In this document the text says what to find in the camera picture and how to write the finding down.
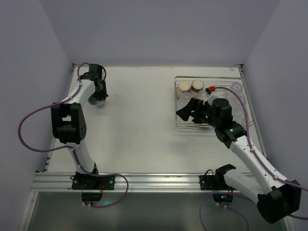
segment lavender wall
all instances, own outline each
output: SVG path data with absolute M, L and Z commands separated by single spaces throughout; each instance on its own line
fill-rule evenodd
M 308 1 L 282 0 L 244 65 L 269 160 L 308 187 Z M 302 193 L 298 215 L 308 216 Z M 307 230 L 307 221 L 296 221 Z
M 279 0 L 40 0 L 68 57 L 105 65 L 234 65 Z
M 6 0 L 0 7 L 0 230 L 17 230 L 36 169 L 45 154 L 24 148 L 17 138 L 26 113 L 60 100 L 71 64 L 38 0 Z M 51 141 L 50 112 L 26 122 L 23 135 L 35 147 Z

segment white table surface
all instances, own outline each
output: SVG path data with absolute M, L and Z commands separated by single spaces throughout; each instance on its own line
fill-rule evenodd
M 82 67 L 81 74 L 88 70 Z M 214 131 L 178 130 L 175 123 L 174 78 L 240 77 L 228 67 L 107 67 L 103 108 L 86 104 L 86 142 L 100 172 L 202 173 L 232 164 L 249 172 Z M 77 84 L 75 69 L 70 91 Z M 254 126 L 254 143 L 259 147 Z M 66 149 L 51 155 L 48 172 L 75 172 Z

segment transparent plate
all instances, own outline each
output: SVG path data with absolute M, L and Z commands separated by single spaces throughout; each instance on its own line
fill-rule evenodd
M 198 79 L 204 83 L 204 89 L 200 91 L 197 96 L 192 96 L 190 93 L 183 93 L 180 98 L 177 97 L 177 88 L 179 83 L 186 81 L 190 85 L 192 82 Z M 182 109 L 185 105 L 188 104 L 189 100 L 191 97 L 197 98 L 204 100 L 207 97 L 205 89 L 210 87 L 210 86 L 223 86 L 227 88 L 231 88 L 232 90 L 235 90 L 242 98 L 244 103 L 246 104 L 246 108 L 249 111 L 249 107 L 247 104 L 246 100 L 246 94 L 244 91 L 243 83 L 240 78 L 226 78 L 226 77 L 182 77 L 178 76 L 175 77 L 174 81 L 174 95 L 175 95 L 175 111 L 178 111 Z M 239 100 L 231 93 L 228 92 L 224 89 L 218 89 L 217 93 L 220 98 L 227 99 L 232 107 L 232 115 L 233 115 L 233 120 L 236 121 L 237 123 L 241 124 L 245 129 L 246 129 L 246 123 L 245 123 L 245 117 L 244 117 L 244 111 L 242 109 L 242 106 L 239 102 Z M 250 119 L 250 124 L 249 126 L 253 125 L 250 113 L 249 113 L 249 119 Z M 213 129 L 210 125 L 208 124 L 195 124 L 192 121 L 192 117 L 189 117 L 188 121 L 183 121 L 178 115 L 176 115 L 176 124 L 177 127 L 180 129 Z

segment beige cup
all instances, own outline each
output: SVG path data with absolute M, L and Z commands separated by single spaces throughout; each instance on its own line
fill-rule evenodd
M 177 89 L 177 97 L 181 98 L 181 95 L 183 94 L 183 92 L 189 92 L 191 86 L 188 82 L 181 82 L 179 83 L 178 89 Z
M 193 97 L 196 97 L 198 92 L 203 90 L 204 83 L 198 79 L 194 80 L 192 82 L 192 87 L 190 93 L 193 95 Z

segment cable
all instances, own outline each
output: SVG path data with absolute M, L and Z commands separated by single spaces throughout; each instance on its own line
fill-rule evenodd
M 208 171 L 206 171 L 206 172 L 205 172 L 205 174 L 204 174 L 204 175 L 206 176 L 206 175 L 208 174 L 208 172 L 209 172 L 209 171 L 211 171 L 211 172 L 212 172 L 212 175 L 214 174 L 213 170 L 209 169 Z
M 57 147 L 57 148 L 37 149 L 37 148 L 33 148 L 33 147 L 31 147 L 30 145 L 28 145 L 28 144 L 24 141 L 24 139 L 23 139 L 23 137 L 22 137 L 22 135 L 21 135 L 21 127 L 22 127 L 24 121 L 25 121 L 26 119 L 28 119 L 30 116 L 32 116 L 33 114 L 35 114 L 35 113 L 37 113 L 37 112 L 40 112 L 40 111 L 42 111 L 42 110 L 44 110 L 44 109 L 47 109 L 47 108 L 50 108 L 50 107 L 53 107 L 53 106 L 58 106 L 58 105 L 61 105 L 61 104 L 63 104 L 63 103 L 66 103 L 66 102 L 70 101 L 71 98 L 74 98 L 74 97 L 80 92 L 80 89 L 81 89 L 81 84 L 80 84 L 80 83 L 81 83 L 81 78 L 80 78 L 79 71 L 80 71 L 80 68 L 81 68 L 83 65 L 85 65 L 85 64 L 89 65 L 89 63 L 82 63 L 81 65 L 79 65 L 79 67 L 78 67 L 78 69 L 77 69 L 77 77 L 78 77 L 78 81 L 79 81 L 79 86 L 78 86 L 78 89 L 76 90 L 76 92 L 75 92 L 70 98 L 68 98 L 68 99 L 66 99 L 66 100 L 63 100 L 63 101 L 61 101 L 61 102 L 59 102 L 59 103 L 53 103 L 53 104 L 50 104 L 50 105 L 41 107 L 41 108 L 39 108 L 39 109 L 34 110 L 33 112 L 30 112 L 30 113 L 27 114 L 26 116 L 24 116 L 24 117 L 21 119 L 21 121 L 19 122 L 18 129 L 17 129 L 17 134 L 18 134 L 18 139 L 20 140 L 21 144 L 22 144 L 24 147 L 26 147 L 27 149 L 30 149 L 30 150 L 32 150 L 32 151 L 34 151 L 34 152 L 45 153 L 45 152 L 52 152 L 52 151 L 60 150 L 60 149 L 62 149 L 62 148 L 72 149 L 72 150 L 73 150 L 72 152 L 73 152 L 73 155 L 74 155 L 74 158 L 75 158 L 75 161 L 76 161 L 77 165 L 80 167 L 81 170 L 83 170 L 85 173 L 87 173 L 87 174 L 90 175 L 90 176 L 98 177 L 98 178 L 99 178 L 99 177 L 106 177 L 106 176 L 119 176 L 119 177 L 122 177 L 122 178 L 126 181 L 126 185 L 127 185 L 127 186 L 126 186 L 126 190 L 125 190 L 124 195 L 123 195 L 119 200 L 117 200 L 117 201 L 115 201 L 115 202 L 113 202 L 113 203 L 111 203 L 111 204 L 109 204 L 109 205 L 102 205 L 102 206 L 100 206 L 100 205 L 91 205 L 91 207 L 95 207 L 95 208 L 106 208 L 106 207 L 110 207 L 110 206 L 113 206 L 113 205 L 119 203 L 119 202 L 122 201 L 122 200 L 124 199 L 124 197 L 127 195 L 129 185 L 128 185 L 128 180 L 127 180 L 127 178 L 126 178 L 125 176 L 123 176 L 123 175 L 121 175 L 121 174 L 118 174 L 118 173 L 106 174 L 106 175 L 96 175 L 96 174 L 92 174 L 91 172 L 87 171 L 83 166 L 80 165 L 80 162 L 79 162 L 79 160 L 78 160 L 78 157 L 77 157 L 77 154 L 76 154 L 76 152 L 75 152 L 75 150 L 74 150 L 74 147 L 72 147 L 72 146 L 70 146 L 70 145 L 64 145 L 64 146 Z M 104 69 L 104 72 L 105 72 L 105 76 L 104 76 L 104 80 L 105 80 L 105 79 L 106 79 L 107 73 L 106 73 L 106 69 L 105 69 L 104 67 L 103 67 L 103 69 Z
M 103 68 L 103 70 L 104 70 L 104 79 L 102 80 L 102 81 L 105 81 L 105 79 L 106 79 L 106 76 L 107 76 L 107 72 L 106 72 L 106 69 L 102 66 L 102 68 Z
M 250 147 L 250 149 L 252 149 L 252 153 L 253 155 L 255 156 L 255 158 L 258 160 L 258 162 L 262 165 L 262 167 L 272 176 L 274 177 L 277 181 L 279 182 L 282 182 L 282 183 L 285 183 L 285 184 L 288 184 L 288 185 L 291 185 L 291 186 L 294 186 L 294 187 L 297 187 L 297 188 L 300 188 L 306 192 L 308 192 L 308 188 L 307 187 L 304 187 L 304 186 L 301 186 L 301 185 L 298 185 L 298 184 L 294 184 L 292 182 L 289 182 L 288 180 L 283 180 L 283 179 L 280 179 L 279 177 L 277 177 L 274 173 L 272 173 L 272 171 L 262 162 L 262 160 L 260 159 L 260 157 L 257 155 L 257 153 L 255 152 L 255 150 L 253 149 L 253 146 L 251 144 L 251 140 L 250 140 L 250 133 L 249 133 L 249 117 L 248 117 L 248 112 L 247 112 L 247 109 L 246 109 L 246 106 L 244 104 L 244 102 L 242 101 L 242 99 L 240 98 L 240 96 L 233 90 L 229 89 L 229 88 L 226 88 L 226 87 L 216 87 L 216 89 L 224 89 L 224 90 L 228 90 L 230 91 L 233 95 L 235 95 L 237 97 L 237 99 L 240 101 L 242 107 L 243 107 L 243 110 L 244 110 L 244 114 L 245 114 L 245 120 L 246 120 L 246 131 L 247 131 L 247 142 L 248 142 L 248 145 Z M 295 215 L 290 215 L 291 217 L 293 218 L 296 218 L 296 219 L 302 219 L 302 220 L 308 220 L 308 217 L 299 217 L 299 216 L 295 216 Z
M 296 216 L 296 215 L 289 215 L 289 217 L 295 218 L 295 219 L 300 219 L 300 220 L 308 220 L 307 217 L 301 217 L 301 216 Z
M 205 227 L 205 224 L 204 224 L 204 222 L 203 222 L 203 220 L 202 220 L 202 206 L 203 206 L 203 204 L 204 204 L 204 202 L 207 200 L 207 198 L 209 198 L 210 196 L 212 196 L 212 195 L 232 195 L 232 196 L 236 196 L 236 197 L 240 197 L 240 198 L 243 198 L 243 199 L 247 199 L 246 197 L 244 197 L 244 196 L 242 196 L 242 195 L 236 195 L 236 194 L 233 194 L 233 193 L 230 193 L 230 192 L 212 192 L 212 193 L 210 193 L 209 195 L 207 195 L 204 199 L 203 199 L 203 201 L 201 202 L 201 204 L 200 204 L 200 206 L 199 206 L 199 219 L 200 219 L 200 222 L 201 222 L 201 225 L 202 225 L 202 227 L 203 227 L 203 229 L 205 230 L 205 231 L 208 231 L 208 229 Z M 230 210 L 232 210 L 232 211 L 234 211 L 234 212 L 236 212 L 236 213 L 238 213 L 244 220 L 245 220 L 245 222 L 246 222 L 246 225 L 247 225 L 247 231 L 250 231 L 250 226 L 249 226 L 249 223 L 248 223 L 248 220 L 247 220 L 247 218 L 240 212 L 240 211 L 238 211 L 238 210 L 236 210 L 236 209 L 234 209 L 234 208 L 231 208 L 231 207 L 226 207 L 227 209 L 230 209 Z

